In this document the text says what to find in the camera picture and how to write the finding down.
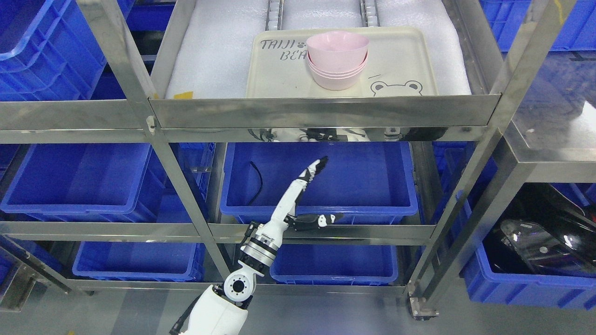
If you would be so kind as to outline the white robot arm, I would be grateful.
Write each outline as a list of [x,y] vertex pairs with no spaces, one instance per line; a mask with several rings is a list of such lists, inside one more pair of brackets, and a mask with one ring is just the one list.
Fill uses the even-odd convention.
[[241,243],[240,268],[222,284],[210,285],[194,299],[170,329],[171,335],[237,335],[248,316],[257,276],[264,276],[289,225],[251,222]]

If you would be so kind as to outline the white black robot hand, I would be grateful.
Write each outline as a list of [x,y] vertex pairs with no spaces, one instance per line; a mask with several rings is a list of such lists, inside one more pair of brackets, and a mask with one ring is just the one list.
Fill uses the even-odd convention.
[[327,162],[327,156],[317,159],[291,182],[277,203],[270,220],[256,230],[254,240],[263,237],[264,244],[272,242],[279,248],[282,245],[283,234],[288,228],[299,232],[311,231],[333,225],[344,217],[342,213],[296,215],[295,212],[307,186],[322,172]]

